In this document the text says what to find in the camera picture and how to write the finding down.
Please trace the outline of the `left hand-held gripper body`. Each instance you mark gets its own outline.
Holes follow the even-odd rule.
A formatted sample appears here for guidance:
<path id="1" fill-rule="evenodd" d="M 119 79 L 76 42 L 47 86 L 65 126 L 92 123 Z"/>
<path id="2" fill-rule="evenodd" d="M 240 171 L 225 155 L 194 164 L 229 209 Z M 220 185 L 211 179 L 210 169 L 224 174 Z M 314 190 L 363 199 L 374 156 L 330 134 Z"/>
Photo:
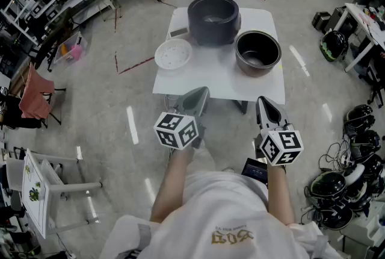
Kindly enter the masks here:
<path id="1" fill-rule="evenodd" d="M 205 111 L 180 111 L 174 107 L 162 112 L 153 126 L 160 144 L 174 150 L 199 149 L 204 143 L 204 114 Z"/>

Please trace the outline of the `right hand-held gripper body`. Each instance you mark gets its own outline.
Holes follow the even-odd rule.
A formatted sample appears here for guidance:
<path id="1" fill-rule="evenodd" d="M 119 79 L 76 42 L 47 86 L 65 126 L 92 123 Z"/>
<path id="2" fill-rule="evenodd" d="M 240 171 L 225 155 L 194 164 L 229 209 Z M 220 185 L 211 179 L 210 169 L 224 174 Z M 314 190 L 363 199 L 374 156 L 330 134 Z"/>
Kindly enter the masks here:
<path id="1" fill-rule="evenodd" d="M 300 132 L 291 123 L 262 129 L 254 140 L 256 159 L 271 166 L 292 164 L 304 151 Z"/>

